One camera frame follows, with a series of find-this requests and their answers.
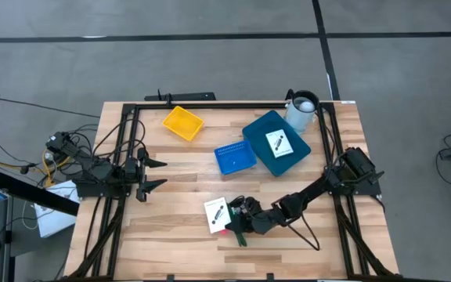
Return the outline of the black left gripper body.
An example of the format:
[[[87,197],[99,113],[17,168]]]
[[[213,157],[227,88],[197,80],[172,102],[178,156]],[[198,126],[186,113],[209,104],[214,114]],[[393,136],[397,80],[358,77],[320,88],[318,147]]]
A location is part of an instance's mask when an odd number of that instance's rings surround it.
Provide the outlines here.
[[[128,184],[141,183],[142,173],[139,167],[139,160],[129,157],[123,166],[124,181]]]

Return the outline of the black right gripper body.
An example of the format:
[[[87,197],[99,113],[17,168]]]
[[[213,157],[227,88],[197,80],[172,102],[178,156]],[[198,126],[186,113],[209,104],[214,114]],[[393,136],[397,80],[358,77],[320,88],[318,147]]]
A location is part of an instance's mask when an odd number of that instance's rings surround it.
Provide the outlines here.
[[[286,217],[278,208],[261,211],[252,217],[252,227],[257,234],[266,234],[272,228],[283,225]]]

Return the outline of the white product box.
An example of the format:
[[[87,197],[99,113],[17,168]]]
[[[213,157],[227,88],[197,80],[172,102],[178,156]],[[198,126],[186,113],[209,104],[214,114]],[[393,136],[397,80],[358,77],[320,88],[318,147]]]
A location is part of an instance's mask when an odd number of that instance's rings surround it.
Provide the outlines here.
[[[204,210],[210,233],[220,232],[231,223],[228,205],[224,197],[205,202]]]
[[[274,158],[286,156],[294,152],[284,130],[279,129],[274,132],[266,133],[265,137],[269,143],[269,147]]]

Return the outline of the large teal plastic bin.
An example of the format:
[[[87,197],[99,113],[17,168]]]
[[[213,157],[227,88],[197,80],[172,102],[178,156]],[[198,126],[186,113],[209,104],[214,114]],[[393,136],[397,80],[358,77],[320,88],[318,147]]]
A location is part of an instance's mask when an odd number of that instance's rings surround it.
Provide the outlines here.
[[[265,134],[279,129],[285,131],[294,152],[286,156],[274,158]],[[281,176],[311,153],[311,148],[308,144],[274,110],[269,111],[249,124],[242,130],[242,133],[244,139],[250,142],[256,156],[274,176]]]

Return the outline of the yellow plastic basket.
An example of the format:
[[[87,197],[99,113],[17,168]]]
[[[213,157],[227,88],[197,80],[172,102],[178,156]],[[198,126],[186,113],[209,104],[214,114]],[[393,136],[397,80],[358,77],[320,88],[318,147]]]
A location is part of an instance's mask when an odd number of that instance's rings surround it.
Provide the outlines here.
[[[164,119],[163,125],[177,136],[191,142],[203,127],[204,121],[188,110],[176,106]]]

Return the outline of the small blue plastic basket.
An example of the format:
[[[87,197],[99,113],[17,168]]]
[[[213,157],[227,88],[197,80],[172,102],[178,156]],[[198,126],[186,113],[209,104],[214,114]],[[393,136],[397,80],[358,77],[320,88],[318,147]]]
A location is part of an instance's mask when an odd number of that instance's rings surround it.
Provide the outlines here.
[[[232,143],[214,150],[218,168],[223,175],[232,174],[257,164],[248,140]]]

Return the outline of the black bar with antennas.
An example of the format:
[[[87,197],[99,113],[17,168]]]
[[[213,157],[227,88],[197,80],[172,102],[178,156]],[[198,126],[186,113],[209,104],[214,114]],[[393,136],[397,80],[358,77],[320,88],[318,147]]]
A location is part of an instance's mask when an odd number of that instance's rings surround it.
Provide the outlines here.
[[[166,93],[157,91],[154,96],[145,96],[145,101],[209,101],[216,100],[213,92]]]

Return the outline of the white cardboard box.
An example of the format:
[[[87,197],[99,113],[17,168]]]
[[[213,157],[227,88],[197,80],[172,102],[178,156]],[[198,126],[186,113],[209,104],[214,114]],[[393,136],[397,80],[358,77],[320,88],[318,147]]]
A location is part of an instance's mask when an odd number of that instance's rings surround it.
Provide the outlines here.
[[[47,188],[47,191],[76,203],[80,202],[76,184],[71,180],[51,186]],[[75,215],[68,215],[64,212],[55,211],[39,204],[34,204],[34,210],[38,218],[37,227],[41,238],[50,237],[53,234],[74,225],[76,222]]]

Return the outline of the black desk edge beam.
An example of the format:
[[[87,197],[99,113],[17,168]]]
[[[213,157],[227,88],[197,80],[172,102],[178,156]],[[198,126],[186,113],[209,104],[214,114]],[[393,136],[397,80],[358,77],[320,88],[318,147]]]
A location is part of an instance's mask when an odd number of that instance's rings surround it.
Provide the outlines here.
[[[13,197],[30,201],[58,212],[76,216],[79,203],[56,195],[0,172],[0,189]]]

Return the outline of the pale blue tumbler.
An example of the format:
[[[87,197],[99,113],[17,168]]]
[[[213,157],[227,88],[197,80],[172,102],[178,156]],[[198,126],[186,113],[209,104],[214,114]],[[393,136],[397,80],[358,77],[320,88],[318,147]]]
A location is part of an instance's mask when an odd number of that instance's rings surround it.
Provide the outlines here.
[[[319,108],[319,97],[309,90],[295,92],[295,98],[288,100],[284,120],[298,134],[302,134],[308,124],[314,121]]]

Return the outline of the black aluminium table frame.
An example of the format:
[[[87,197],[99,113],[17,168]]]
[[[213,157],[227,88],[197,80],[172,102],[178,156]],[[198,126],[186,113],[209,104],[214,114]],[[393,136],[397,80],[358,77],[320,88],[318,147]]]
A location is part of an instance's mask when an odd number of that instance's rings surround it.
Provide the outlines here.
[[[319,125],[311,123],[303,139],[311,153],[280,177],[262,164],[231,175],[217,166],[217,147],[243,138],[246,125],[264,110],[251,103],[212,102],[194,110],[204,127],[194,140],[185,141],[164,127],[168,109],[146,103],[140,112],[144,126],[137,136],[160,168],[148,171],[149,179],[162,179],[147,202],[127,200],[115,280],[219,280],[244,282],[265,279],[337,279],[346,277],[334,200],[318,197],[305,217],[291,227],[277,227],[265,235],[249,234],[247,246],[238,245],[231,233],[211,233],[204,204],[224,197],[244,195],[264,208],[278,198],[304,189],[318,179],[326,164],[326,147]]]

